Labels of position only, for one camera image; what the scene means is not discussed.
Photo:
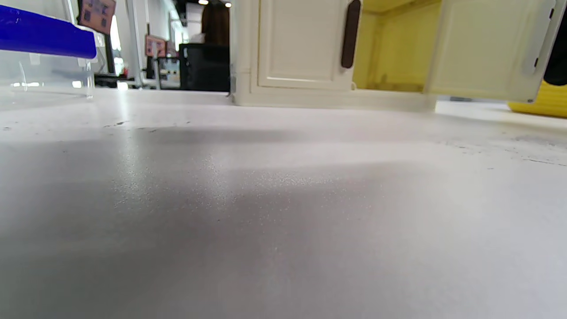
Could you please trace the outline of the person's right hand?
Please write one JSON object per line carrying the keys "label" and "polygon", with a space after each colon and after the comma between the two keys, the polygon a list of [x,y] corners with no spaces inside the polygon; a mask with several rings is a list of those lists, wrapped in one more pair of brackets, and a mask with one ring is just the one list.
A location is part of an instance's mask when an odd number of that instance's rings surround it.
{"label": "person's right hand", "polygon": [[543,79],[553,86],[567,84],[567,12],[563,13],[561,24],[555,35],[555,42]]}

